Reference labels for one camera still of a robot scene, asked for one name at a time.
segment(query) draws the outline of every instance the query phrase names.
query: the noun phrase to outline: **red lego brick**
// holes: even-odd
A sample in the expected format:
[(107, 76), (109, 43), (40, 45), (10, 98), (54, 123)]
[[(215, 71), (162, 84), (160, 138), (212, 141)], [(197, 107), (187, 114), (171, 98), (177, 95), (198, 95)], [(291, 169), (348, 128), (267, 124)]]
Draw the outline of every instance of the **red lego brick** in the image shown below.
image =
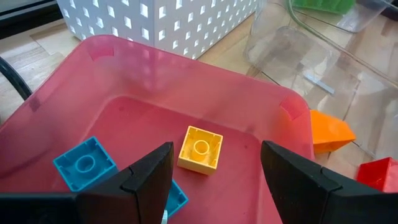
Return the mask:
[(398, 162), (388, 157), (361, 164), (356, 180), (382, 192), (398, 192)]

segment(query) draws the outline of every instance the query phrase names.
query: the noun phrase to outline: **lego stud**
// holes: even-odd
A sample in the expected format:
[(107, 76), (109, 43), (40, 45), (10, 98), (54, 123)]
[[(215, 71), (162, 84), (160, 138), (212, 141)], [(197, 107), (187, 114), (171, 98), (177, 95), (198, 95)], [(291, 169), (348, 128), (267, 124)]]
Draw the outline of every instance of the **lego stud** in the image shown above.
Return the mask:
[(96, 165), (94, 157), (89, 155), (80, 157), (75, 163), (75, 168), (86, 178), (93, 178), (97, 176), (100, 171)]
[(193, 144), (191, 157), (195, 161), (203, 161), (209, 153), (209, 144), (204, 140), (198, 140)]

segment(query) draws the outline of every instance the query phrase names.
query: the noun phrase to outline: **yellow lego brick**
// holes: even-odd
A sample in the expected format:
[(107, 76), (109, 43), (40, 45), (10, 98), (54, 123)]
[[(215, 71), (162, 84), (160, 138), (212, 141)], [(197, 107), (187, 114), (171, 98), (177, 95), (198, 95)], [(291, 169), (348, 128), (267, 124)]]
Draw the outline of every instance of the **yellow lego brick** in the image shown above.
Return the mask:
[(214, 173), (222, 142), (222, 135), (189, 126), (177, 165), (202, 174)]

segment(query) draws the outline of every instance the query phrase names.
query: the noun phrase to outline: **square hole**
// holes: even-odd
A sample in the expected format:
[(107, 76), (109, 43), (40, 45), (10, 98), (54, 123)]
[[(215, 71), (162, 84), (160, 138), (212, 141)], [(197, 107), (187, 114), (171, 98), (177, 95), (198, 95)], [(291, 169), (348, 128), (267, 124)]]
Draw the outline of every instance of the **square hole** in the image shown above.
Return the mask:
[(159, 40), (163, 40), (166, 37), (166, 31), (161, 30), (159, 31)]
[(175, 49), (176, 47), (178, 47), (178, 40), (173, 41), (173, 49)]
[(175, 0), (175, 9), (179, 9), (182, 7), (182, 0)]
[(141, 13), (141, 15), (148, 18), (148, 6), (146, 6), (145, 4), (143, 3), (139, 4), (139, 12)]
[(200, 8), (200, 14), (202, 15), (206, 11), (206, 6), (201, 6)]
[(70, 3), (70, 7), (76, 9), (75, 0), (69, 0), (69, 3)]
[(180, 21), (175, 21), (174, 22), (174, 31), (178, 30), (181, 26), (181, 22)]
[(112, 34), (115, 35), (116, 37), (119, 37), (119, 33), (118, 33), (117, 28), (112, 27)]
[(162, 6), (159, 8), (159, 19), (166, 16), (166, 6)]
[(193, 20), (193, 12), (188, 14), (188, 22), (191, 22)]
[(108, 8), (108, 14), (114, 18), (114, 10), (112, 6), (106, 6)]
[(80, 20), (78, 17), (76, 17), (76, 22), (77, 22), (77, 24), (78, 24), (79, 26), (81, 26), (81, 20)]
[(141, 27), (141, 36), (147, 40), (149, 40), (149, 31), (143, 27)]
[(84, 15), (85, 15), (86, 17), (90, 18), (90, 13), (88, 13), (88, 10), (87, 10), (85, 7), (83, 7), (82, 9), (83, 9)]
[(66, 9), (63, 9), (63, 15), (69, 18), (69, 12)]
[(131, 29), (131, 19), (127, 16), (124, 16), (124, 25)]
[(93, 35), (95, 34), (94, 33), (94, 28), (92, 28), (91, 26), (88, 26), (88, 30), (90, 31), (91, 34), (93, 34)]
[(191, 37), (191, 31), (188, 31), (188, 32), (185, 34), (185, 40), (188, 40), (190, 37)]
[(97, 23), (96, 24), (100, 28), (104, 28), (104, 22), (102, 21), (102, 19), (100, 17), (97, 17)]

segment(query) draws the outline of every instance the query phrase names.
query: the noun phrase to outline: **black cable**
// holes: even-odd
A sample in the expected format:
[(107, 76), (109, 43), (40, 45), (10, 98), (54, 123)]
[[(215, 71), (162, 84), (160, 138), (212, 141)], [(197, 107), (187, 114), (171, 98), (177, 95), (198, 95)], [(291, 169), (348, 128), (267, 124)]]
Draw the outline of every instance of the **black cable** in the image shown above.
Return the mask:
[(0, 73), (8, 79), (24, 100), (32, 94), (32, 90), (30, 90), (29, 86), (26, 85), (26, 82), (21, 78), (21, 76), (1, 57)]

